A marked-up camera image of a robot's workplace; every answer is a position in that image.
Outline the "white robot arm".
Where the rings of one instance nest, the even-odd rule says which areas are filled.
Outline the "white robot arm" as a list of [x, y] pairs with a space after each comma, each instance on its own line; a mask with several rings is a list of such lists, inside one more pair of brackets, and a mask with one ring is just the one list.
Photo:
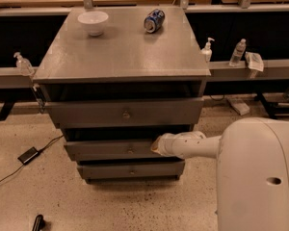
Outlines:
[[211, 138], [166, 133], [151, 150], [216, 160], [219, 231], [289, 231], [289, 121], [243, 118]]

